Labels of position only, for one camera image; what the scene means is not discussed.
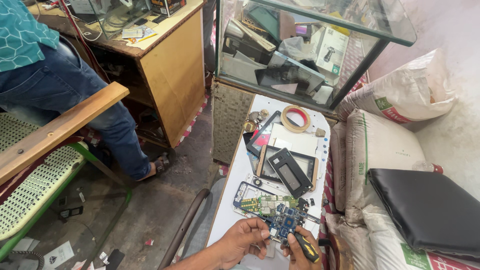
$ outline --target wall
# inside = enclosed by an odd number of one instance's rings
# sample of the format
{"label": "wall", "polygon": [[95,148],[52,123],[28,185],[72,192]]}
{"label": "wall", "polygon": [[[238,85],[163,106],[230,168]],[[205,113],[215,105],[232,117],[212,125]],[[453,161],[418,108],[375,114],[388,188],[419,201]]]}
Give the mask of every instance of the wall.
{"label": "wall", "polygon": [[446,115],[409,127],[425,158],[442,165],[444,174],[480,200],[480,31],[478,0],[401,0],[417,30],[410,48],[389,44],[369,69],[370,81],[441,47],[450,87],[457,100]]}

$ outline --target red wire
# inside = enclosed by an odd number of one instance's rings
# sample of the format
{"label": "red wire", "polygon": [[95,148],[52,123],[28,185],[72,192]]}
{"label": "red wire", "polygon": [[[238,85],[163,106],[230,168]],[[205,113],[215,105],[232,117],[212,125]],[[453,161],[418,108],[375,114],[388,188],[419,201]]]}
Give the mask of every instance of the red wire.
{"label": "red wire", "polygon": [[67,9],[67,5],[65,4],[65,1],[64,0],[59,0],[59,2],[61,2],[62,6],[63,6],[63,9],[65,10],[65,13],[67,14],[67,19],[70,21],[73,28],[77,32],[77,36],[81,40],[82,45],[85,48],[87,56],[88,56],[90,62],[92,63],[93,69],[95,70],[96,73],[100,73],[100,75],[103,77],[104,81],[109,82],[110,80],[107,77],[107,74],[105,73],[105,71],[102,69],[102,67],[100,67],[100,65],[96,61],[95,57],[93,56],[93,52],[90,50],[90,47],[85,43],[85,41],[83,39],[83,36],[80,33],[80,30],[78,29],[77,25],[75,24],[75,22],[73,22],[73,18],[71,17],[70,12]]}

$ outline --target blue circuit board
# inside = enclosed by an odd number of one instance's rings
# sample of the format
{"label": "blue circuit board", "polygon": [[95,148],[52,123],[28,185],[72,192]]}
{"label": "blue circuit board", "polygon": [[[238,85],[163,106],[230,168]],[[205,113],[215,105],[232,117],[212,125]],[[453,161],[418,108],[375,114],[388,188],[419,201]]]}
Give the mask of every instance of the blue circuit board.
{"label": "blue circuit board", "polygon": [[286,207],[284,204],[279,204],[276,208],[276,214],[272,218],[272,223],[270,224],[270,236],[268,238],[282,245],[288,245],[288,234],[295,232],[295,227],[299,223],[299,220],[303,218],[320,224],[320,220],[316,217],[298,209]]}

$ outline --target grain sack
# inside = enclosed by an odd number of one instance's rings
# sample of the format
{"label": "grain sack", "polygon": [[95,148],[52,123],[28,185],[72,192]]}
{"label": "grain sack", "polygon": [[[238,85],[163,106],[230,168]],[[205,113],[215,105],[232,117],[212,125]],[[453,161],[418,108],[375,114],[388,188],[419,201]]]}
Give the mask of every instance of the grain sack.
{"label": "grain sack", "polygon": [[397,123],[426,120],[452,107],[455,91],[446,84],[444,54],[436,49],[345,96],[336,111],[344,122],[356,108]]}
{"label": "grain sack", "polygon": [[413,251],[384,209],[369,205],[363,209],[363,216],[379,270],[480,270],[477,262]]}
{"label": "grain sack", "polygon": [[340,214],[326,213],[325,219],[328,231],[341,236],[350,247],[355,270],[377,269],[369,232],[365,225],[347,224],[345,217]]}
{"label": "grain sack", "polygon": [[363,223],[361,210],[382,206],[367,177],[369,168],[411,170],[425,160],[415,135],[388,119],[356,109],[347,119],[347,183],[345,218]]}
{"label": "grain sack", "polygon": [[332,150],[333,161],[333,182],[335,188],[335,208],[338,211],[345,211],[345,176],[347,168],[345,161],[347,158],[347,146],[345,137],[347,136],[347,123],[339,122],[332,128],[330,135],[330,149]]}

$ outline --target white tabletop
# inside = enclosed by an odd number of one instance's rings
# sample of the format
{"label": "white tabletop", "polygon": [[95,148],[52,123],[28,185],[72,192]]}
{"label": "white tabletop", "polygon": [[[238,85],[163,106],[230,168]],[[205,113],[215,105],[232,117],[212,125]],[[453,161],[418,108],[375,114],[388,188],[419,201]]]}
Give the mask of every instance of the white tabletop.
{"label": "white tabletop", "polygon": [[[253,99],[251,111],[260,111],[261,109],[267,109],[270,112],[270,115],[276,110],[283,111],[286,106],[289,106],[286,102],[282,102],[273,98],[268,98],[261,95],[255,95]],[[325,130],[325,137],[319,137],[317,142],[317,150],[315,156],[320,162],[316,189],[314,191],[309,191],[303,195],[303,198],[313,198],[315,200],[315,207],[310,207],[309,214],[315,212],[314,216],[320,218],[321,207],[322,207],[322,194],[323,194],[323,185],[325,182],[325,171],[326,171],[326,160],[328,157],[328,145],[330,140],[330,127],[325,120],[325,117],[317,111],[303,108],[310,115],[310,127],[306,132],[314,132],[317,128]],[[227,184],[225,190],[220,199],[220,206],[218,207],[217,214],[214,218],[212,230],[207,242],[207,246],[213,244],[218,239],[220,239],[225,232],[238,220],[245,218],[244,216],[235,213],[233,211],[233,198],[238,190],[238,187],[242,181],[245,181],[247,174],[254,174],[252,172],[252,167],[250,165],[249,158],[247,156],[247,148],[245,146],[244,140],[240,140],[238,150],[235,153],[235,158],[233,163],[230,165],[230,171],[227,178]],[[316,237],[318,232],[313,232],[313,235]],[[275,258],[265,258],[260,260],[253,255],[245,256],[241,264],[252,269],[288,269],[288,259],[282,256],[280,250],[280,244],[276,245]]]}

